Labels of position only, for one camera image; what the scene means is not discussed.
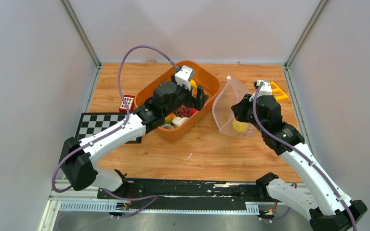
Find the yellow pear toy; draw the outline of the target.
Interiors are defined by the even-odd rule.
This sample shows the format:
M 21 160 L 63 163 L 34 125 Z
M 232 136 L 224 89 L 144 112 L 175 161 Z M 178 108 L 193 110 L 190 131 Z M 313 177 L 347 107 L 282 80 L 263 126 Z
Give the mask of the yellow pear toy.
M 232 128 L 237 133 L 245 133 L 249 129 L 249 123 L 239 122 L 236 119 L 232 120 Z

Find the clear zip top bag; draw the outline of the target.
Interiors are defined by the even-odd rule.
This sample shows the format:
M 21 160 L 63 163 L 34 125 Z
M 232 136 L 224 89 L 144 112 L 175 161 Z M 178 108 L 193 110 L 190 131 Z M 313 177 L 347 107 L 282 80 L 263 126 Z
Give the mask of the clear zip top bag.
M 249 129 L 245 133 L 237 133 L 232 128 L 232 120 L 235 119 L 231 106 L 239 103 L 248 89 L 236 78 L 227 76 L 227 83 L 219 92 L 212 105 L 212 114 L 219 132 L 234 138 L 248 138 L 257 135 L 256 128 L 249 123 Z

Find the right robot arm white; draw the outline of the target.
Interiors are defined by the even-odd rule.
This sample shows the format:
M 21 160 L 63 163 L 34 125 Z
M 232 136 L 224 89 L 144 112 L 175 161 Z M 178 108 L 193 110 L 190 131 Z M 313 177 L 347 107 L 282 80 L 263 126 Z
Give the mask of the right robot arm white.
M 246 94 L 231 107 L 236 120 L 255 126 L 265 144 L 295 170 L 310 191 L 307 195 L 269 172 L 256 181 L 257 197 L 284 202 L 305 217 L 315 231 L 356 231 L 357 222 L 367 212 L 364 202 L 353 200 L 318 165 L 300 132 L 283 121 L 274 96 L 251 97 Z

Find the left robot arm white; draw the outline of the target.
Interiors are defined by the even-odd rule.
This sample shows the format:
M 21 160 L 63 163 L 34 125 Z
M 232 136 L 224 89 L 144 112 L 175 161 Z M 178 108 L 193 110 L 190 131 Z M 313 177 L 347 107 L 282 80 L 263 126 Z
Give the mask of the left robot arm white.
M 128 194 L 128 185 L 123 174 L 99 167 L 97 162 L 126 142 L 162 126 L 165 118 L 182 105 L 200 111 L 208 98 L 202 86 L 197 87 L 194 96 L 192 90 L 184 85 L 163 81 L 144 104 L 122 121 L 79 141 L 74 137 L 67 139 L 59 164 L 71 188 L 81 191 L 94 186 L 109 190 L 117 199 L 124 198 Z

